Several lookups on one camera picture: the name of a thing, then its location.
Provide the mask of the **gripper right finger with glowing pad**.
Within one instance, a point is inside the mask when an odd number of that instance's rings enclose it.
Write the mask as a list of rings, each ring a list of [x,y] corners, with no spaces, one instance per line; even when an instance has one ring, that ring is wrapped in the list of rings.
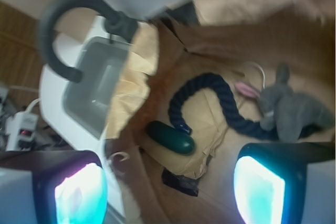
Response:
[[[335,223],[335,144],[245,145],[234,196],[244,223]]]

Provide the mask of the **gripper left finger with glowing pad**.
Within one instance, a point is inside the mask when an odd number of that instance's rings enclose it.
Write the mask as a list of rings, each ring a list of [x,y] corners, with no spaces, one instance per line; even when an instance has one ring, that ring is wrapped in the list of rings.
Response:
[[[107,196],[95,152],[1,153],[1,223],[103,223]]]

